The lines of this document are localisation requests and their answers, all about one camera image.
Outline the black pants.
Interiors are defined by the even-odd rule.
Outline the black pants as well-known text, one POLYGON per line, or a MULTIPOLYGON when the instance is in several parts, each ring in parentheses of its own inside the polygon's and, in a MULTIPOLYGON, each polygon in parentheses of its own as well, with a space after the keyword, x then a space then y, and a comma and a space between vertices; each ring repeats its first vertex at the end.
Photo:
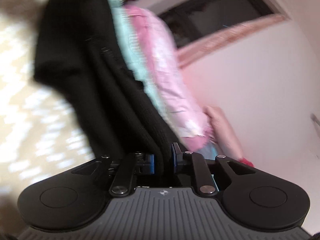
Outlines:
POLYGON ((49 0, 39 27, 34 79, 73 106, 96 157, 140 152, 169 172, 176 135, 128 69, 107 0, 49 0))

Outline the teal grey striped pillow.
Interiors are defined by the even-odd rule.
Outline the teal grey striped pillow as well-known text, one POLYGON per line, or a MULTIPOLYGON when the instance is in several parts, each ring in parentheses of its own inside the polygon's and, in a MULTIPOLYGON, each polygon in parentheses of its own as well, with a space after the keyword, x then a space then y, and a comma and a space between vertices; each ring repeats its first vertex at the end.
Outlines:
POLYGON ((206 143, 201 149, 197 150, 197 153, 209 160, 215 160, 215 158, 219 155, 219 151, 217 150, 215 144, 211 141, 206 143))

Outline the red clothes pile right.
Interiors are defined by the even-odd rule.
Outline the red clothes pile right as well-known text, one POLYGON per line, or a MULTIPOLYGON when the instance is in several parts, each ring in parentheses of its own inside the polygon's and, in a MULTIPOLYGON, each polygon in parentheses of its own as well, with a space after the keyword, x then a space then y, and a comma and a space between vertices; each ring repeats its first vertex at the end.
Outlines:
POLYGON ((248 161, 248 160, 245 159, 245 158, 241 158, 241 159, 239 160, 239 162, 241 162, 242 164, 245 164, 245 165, 247 165, 247 166, 254 167, 253 163, 250 162, 250 161, 248 161))

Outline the peach folded cloth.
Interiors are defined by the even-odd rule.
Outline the peach folded cloth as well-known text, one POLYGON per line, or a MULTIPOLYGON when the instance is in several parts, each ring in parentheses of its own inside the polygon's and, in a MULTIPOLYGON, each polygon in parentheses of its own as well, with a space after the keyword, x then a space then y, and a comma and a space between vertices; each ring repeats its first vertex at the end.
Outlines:
POLYGON ((218 144, 224 155, 242 163, 246 163, 244 151, 231 124, 219 107, 207 106, 204 109, 213 129, 213 142, 218 144))

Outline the patterned beige teal quilt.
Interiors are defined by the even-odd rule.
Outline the patterned beige teal quilt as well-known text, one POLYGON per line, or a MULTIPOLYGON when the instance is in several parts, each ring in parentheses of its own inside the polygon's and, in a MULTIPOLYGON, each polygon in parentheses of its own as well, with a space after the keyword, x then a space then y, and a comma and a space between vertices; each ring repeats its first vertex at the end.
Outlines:
POLYGON ((37 24, 47 0, 1 0, 1 232, 25 223, 17 198, 29 185, 93 159, 73 107, 33 79, 37 24))

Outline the pink floral pillow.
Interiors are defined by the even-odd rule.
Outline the pink floral pillow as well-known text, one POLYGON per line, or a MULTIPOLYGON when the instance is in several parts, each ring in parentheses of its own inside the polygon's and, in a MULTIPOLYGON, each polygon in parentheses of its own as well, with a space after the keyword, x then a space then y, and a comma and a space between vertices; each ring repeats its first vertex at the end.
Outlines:
POLYGON ((171 31, 147 9, 127 5, 125 10, 164 103, 164 120, 187 150, 197 152, 211 141, 212 128, 178 70, 177 48, 171 31))

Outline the dark framed window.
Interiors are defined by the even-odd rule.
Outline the dark framed window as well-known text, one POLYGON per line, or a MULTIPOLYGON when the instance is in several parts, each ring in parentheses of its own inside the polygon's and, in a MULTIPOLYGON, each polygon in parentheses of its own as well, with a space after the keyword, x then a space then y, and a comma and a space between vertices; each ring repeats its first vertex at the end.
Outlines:
POLYGON ((263 0, 188 0, 159 17, 181 48, 216 31, 273 13, 263 0))

